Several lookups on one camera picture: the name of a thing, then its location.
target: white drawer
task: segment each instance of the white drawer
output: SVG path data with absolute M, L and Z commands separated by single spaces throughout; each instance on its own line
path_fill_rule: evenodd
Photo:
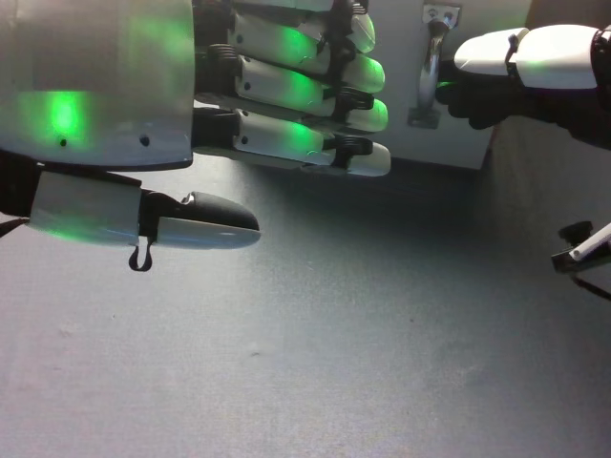
M 429 44 L 423 23 L 422 0 L 372 0 L 369 12 L 375 24 L 376 48 L 371 56 L 384 65 L 386 88 L 378 94 L 388 108 L 389 127 L 373 136 L 394 157 L 479 169 L 492 130 L 475 131 L 466 120 L 451 118 L 444 107 L 436 130 L 408 125 L 409 109 L 417 105 L 417 81 Z M 531 0 L 463 0 L 458 26 L 444 40 L 443 56 L 451 58 L 469 38 L 489 31 L 523 27 Z

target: gray floor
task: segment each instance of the gray floor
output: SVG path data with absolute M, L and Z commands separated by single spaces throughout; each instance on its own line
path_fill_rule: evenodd
M 147 175 L 264 230 L 238 252 L 157 249 L 149 275 L 128 250 L 11 234 L 0 454 L 611 456 L 611 307 L 548 259 L 561 225 L 611 219 L 609 166 L 513 120 L 481 174 L 338 182 L 202 157 Z

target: back of robotic hand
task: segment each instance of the back of robotic hand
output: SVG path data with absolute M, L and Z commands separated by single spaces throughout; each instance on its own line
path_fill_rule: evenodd
M 437 100 L 475 129 L 522 115 L 611 149 L 611 27 L 559 25 L 488 33 L 443 63 Z
M 352 0 L 0 0 L 0 237 L 211 249 L 255 243 L 240 205 L 141 189 L 117 171 L 189 166 L 193 152 L 377 177 L 389 151 L 384 72 Z M 138 240 L 148 239 L 138 265 Z

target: drawer handle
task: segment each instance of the drawer handle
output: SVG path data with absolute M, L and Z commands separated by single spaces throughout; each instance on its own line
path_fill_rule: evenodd
M 422 20 L 429 25 L 429 47 L 418 80 L 418 105 L 410 108 L 408 124 L 420 129 L 437 129 L 440 113 L 433 108 L 441 47 L 449 31 L 458 24 L 460 7 L 450 5 L 424 6 Z

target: white robotic hand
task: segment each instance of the white robotic hand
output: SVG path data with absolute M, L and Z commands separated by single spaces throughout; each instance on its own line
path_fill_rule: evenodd
M 388 120 L 371 95 L 384 73 L 365 56 L 367 5 L 269 2 L 0 0 L 0 212 L 16 217 L 0 237 L 25 224 L 131 245 L 145 271 L 152 244 L 240 248 L 259 224 L 222 198 L 178 202 L 111 172 L 188 167 L 195 151 L 387 173 L 388 150 L 355 135 Z
M 573 25 L 473 38 L 443 64 L 437 99 L 476 129 L 524 115 L 611 149 L 610 38 L 611 28 Z

